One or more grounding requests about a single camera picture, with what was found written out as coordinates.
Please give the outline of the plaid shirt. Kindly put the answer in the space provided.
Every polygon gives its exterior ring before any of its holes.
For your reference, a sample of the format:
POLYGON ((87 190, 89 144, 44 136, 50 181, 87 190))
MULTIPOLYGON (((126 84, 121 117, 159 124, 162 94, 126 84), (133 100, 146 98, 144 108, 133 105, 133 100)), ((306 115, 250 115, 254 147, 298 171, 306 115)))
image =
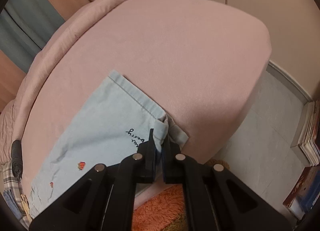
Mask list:
POLYGON ((22 185, 20 179, 14 177, 11 168, 12 163, 8 162, 1 165, 1 195, 3 196, 3 191, 11 190, 15 201, 23 215, 23 218, 19 222, 26 228, 29 229, 30 222, 27 219, 26 213, 22 207, 21 194, 23 194, 22 185))

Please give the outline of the pink duvet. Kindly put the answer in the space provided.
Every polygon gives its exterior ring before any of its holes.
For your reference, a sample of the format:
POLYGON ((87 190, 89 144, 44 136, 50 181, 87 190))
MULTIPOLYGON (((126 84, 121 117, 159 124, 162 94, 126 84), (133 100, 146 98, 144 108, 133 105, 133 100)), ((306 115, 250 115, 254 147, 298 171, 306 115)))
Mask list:
POLYGON ((53 34, 35 57, 15 99, 1 112, 1 164, 11 161, 11 145, 21 139, 34 102, 47 78, 79 38, 127 0, 94 0, 81 7, 53 34))

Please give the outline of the dark folded garment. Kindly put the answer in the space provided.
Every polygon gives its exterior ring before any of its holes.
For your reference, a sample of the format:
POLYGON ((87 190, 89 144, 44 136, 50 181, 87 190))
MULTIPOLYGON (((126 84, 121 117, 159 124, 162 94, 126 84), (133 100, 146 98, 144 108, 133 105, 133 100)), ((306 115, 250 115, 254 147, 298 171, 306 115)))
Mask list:
POLYGON ((11 146, 12 158, 12 173, 15 178, 22 178, 23 174, 23 159, 22 159, 22 145, 20 140, 15 140, 11 146))

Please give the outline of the yellow floral garment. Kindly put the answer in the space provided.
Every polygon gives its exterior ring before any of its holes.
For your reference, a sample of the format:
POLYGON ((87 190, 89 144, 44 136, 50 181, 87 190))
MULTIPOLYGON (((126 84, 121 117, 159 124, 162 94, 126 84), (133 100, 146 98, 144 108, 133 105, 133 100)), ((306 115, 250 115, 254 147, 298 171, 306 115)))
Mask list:
POLYGON ((28 199, 24 194, 21 194, 21 200, 22 200, 22 207, 26 213, 27 219, 29 222, 31 222, 33 220, 33 218, 30 215, 30 208, 29 208, 28 199))

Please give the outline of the teal curtain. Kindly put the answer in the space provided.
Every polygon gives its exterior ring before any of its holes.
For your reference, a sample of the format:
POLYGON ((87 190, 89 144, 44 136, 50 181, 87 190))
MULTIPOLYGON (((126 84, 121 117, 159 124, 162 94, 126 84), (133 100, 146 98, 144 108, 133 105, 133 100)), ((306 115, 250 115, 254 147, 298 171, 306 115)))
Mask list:
POLYGON ((1 11, 1 51, 23 72, 65 22, 49 0, 8 0, 1 11))

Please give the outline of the blue folded garment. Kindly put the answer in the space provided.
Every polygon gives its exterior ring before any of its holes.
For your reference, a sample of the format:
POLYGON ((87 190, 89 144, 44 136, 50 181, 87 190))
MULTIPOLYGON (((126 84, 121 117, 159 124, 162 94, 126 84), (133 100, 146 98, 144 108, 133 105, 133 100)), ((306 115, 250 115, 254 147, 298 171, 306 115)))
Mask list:
POLYGON ((13 212, 13 214, 15 215, 15 217, 18 220, 21 220, 23 218, 23 215, 18 207, 17 202, 15 201, 15 198, 11 192, 11 190, 5 190, 3 191, 3 197, 4 200, 6 201, 9 209, 13 212))

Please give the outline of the light blue strawberry pants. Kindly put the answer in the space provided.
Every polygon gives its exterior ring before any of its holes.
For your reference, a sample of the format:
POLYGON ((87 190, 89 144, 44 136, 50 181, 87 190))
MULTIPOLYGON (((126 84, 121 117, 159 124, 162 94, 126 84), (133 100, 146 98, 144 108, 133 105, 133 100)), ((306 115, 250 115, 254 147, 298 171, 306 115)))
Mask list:
POLYGON ((143 91, 112 71, 91 94, 54 144, 31 183, 30 214, 37 217, 96 164, 111 166, 153 140, 183 147, 188 135, 143 91))

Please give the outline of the stack of books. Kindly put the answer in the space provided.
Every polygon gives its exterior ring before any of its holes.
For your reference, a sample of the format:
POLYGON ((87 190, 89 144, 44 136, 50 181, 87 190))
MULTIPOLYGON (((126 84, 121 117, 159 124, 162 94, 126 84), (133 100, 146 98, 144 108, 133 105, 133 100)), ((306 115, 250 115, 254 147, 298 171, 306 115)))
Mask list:
POLYGON ((304 169, 283 206, 301 220, 319 199, 319 100, 304 105, 291 150, 304 169))

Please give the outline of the pink bed sheet mattress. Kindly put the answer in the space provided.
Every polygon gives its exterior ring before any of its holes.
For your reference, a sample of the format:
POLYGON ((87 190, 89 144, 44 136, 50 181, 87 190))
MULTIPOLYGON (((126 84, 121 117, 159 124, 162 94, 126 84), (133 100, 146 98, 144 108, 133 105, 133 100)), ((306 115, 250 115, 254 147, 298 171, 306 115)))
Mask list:
POLYGON ((267 27, 209 0, 127 0, 86 31, 40 90, 23 136, 26 194, 86 99, 116 70, 157 102, 207 162, 237 130, 271 54, 267 27))

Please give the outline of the orange fluffy rug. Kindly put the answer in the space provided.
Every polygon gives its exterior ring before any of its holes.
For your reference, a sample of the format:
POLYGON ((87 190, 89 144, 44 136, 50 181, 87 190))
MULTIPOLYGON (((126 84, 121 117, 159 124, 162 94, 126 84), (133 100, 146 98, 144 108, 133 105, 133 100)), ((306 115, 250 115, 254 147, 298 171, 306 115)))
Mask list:
POLYGON ((183 187, 162 178, 145 188, 134 202, 132 230, 188 230, 183 187))

